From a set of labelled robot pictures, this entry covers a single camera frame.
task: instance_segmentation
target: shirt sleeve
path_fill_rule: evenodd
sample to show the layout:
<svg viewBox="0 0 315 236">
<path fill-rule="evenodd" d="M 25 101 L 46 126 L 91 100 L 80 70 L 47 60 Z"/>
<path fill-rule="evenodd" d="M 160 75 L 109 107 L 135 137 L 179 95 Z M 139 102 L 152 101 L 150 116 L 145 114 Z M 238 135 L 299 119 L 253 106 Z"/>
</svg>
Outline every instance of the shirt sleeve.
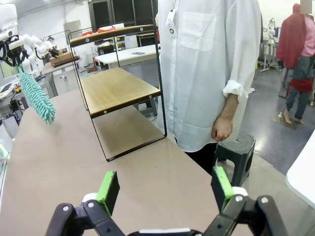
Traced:
<svg viewBox="0 0 315 236">
<path fill-rule="evenodd" d="M 227 12 L 225 40 L 230 78 L 223 94 L 248 97 L 259 55 L 261 14 L 257 0 L 235 0 Z"/>
</svg>

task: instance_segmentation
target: white wall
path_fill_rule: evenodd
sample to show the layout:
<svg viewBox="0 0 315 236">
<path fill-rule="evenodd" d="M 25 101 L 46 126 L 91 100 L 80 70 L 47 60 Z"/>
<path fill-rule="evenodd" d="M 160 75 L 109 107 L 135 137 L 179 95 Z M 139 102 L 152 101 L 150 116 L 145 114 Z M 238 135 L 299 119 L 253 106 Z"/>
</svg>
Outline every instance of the white wall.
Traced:
<svg viewBox="0 0 315 236">
<path fill-rule="evenodd" d="M 268 18 L 275 18 L 276 27 L 281 27 L 282 22 L 292 14 L 293 5 L 300 0 L 258 0 L 263 22 Z"/>
<path fill-rule="evenodd" d="M 91 27 L 87 1 L 82 3 L 66 3 L 65 14 L 64 5 L 58 5 L 18 18 L 19 34 L 23 35 L 27 33 L 35 35 L 38 38 L 44 38 L 51 34 L 64 31 L 64 23 L 77 20 L 80 20 L 82 29 Z M 52 43 L 57 44 L 59 49 L 67 47 L 65 37 L 62 34 L 57 35 L 55 39 Z M 88 63 L 93 62 L 91 44 L 77 47 L 75 51 L 84 51 Z"/>
</svg>

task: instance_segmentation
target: person's hand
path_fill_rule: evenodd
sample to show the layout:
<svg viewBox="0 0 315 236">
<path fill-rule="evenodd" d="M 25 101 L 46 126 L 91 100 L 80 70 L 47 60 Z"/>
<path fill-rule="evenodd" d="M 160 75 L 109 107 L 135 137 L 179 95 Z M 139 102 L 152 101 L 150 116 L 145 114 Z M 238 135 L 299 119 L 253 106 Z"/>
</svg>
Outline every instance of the person's hand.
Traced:
<svg viewBox="0 0 315 236">
<path fill-rule="evenodd" d="M 233 119 L 219 116 L 213 124 L 211 136 L 217 142 L 227 139 L 233 131 Z"/>
</svg>

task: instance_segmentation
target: pink shirt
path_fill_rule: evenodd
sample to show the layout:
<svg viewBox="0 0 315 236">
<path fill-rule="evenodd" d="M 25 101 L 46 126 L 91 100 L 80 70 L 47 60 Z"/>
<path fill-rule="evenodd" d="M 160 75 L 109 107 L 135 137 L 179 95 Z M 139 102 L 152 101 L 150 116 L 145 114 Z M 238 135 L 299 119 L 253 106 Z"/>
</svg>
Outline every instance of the pink shirt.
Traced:
<svg viewBox="0 0 315 236">
<path fill-rule="evenodd" d="M 305 17 L 306 24 L 306 38 L 302 55 L 305 57 L 311 57 L 315 54 L 315 25 L 310 17 Z"/>
</svg>

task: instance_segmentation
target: person's arm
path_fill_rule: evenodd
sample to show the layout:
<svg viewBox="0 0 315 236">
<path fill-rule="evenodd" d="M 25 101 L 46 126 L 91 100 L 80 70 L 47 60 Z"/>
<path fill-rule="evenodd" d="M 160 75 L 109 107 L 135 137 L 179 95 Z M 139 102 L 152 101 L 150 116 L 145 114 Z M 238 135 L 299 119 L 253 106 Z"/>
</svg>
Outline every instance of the person's arm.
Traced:
<svg viewBox="0 0 315 236">
<path fill-rule="evenodd" d="M 217 142 L 228 138 L 239 103 L 248 97 L 259 55 L 261 14 L 257 0 L 236 0 L 228 11 L 225 25 L 227 63 L 230 79 L 223 94 L 224 109 L 216 119 L 211 136 Z"/>
</svg>

